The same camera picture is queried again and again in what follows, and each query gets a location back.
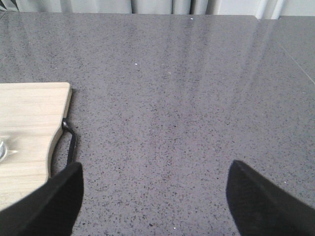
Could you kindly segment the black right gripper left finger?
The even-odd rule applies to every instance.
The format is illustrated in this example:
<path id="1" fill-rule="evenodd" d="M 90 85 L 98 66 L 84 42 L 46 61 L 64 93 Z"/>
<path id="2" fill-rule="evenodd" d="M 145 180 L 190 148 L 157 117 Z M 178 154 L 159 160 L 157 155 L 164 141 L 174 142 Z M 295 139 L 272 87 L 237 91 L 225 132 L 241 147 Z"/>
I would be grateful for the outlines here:
<path id="1" fill-rule="evenodd" d="M 2 236 L 69 236 L 83 200 L 83 168 L 74 162 L 0 212 Z"/>

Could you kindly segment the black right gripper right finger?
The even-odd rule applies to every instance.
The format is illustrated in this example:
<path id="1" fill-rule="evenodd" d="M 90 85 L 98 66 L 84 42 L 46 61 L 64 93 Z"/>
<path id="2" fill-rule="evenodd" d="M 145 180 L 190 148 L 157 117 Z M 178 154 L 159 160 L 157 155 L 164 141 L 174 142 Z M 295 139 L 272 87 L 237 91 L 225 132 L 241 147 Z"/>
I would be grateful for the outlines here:
<path id="1" fill-rule="evenodd" d="M 242 236 L 313 236 L 315 210 L 277 187 L 245 162 L 229 168 L 226 198 Z"/>

